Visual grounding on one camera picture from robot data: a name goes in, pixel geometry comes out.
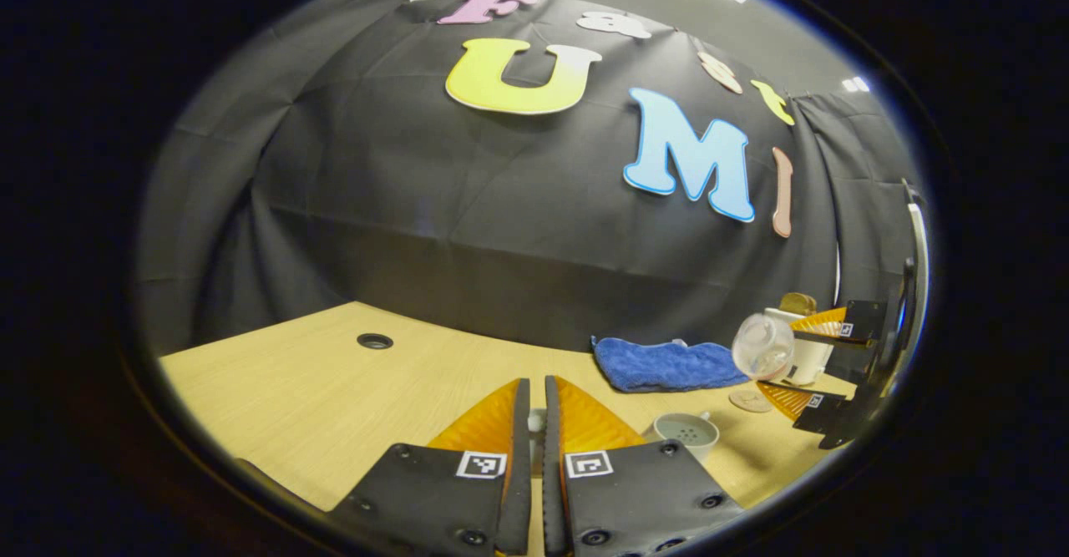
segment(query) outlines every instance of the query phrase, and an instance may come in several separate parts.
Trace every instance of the blue towel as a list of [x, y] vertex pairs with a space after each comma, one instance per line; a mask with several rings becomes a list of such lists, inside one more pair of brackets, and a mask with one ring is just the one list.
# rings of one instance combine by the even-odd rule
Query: blue towel
[[686, 346], [680, 341], [653, 346], [618, 338], [590, 337], [598, 367], [621, 392], [679, 392], [723, 388], [746, 382], [731, 359], [731, 351], [707, 341]]

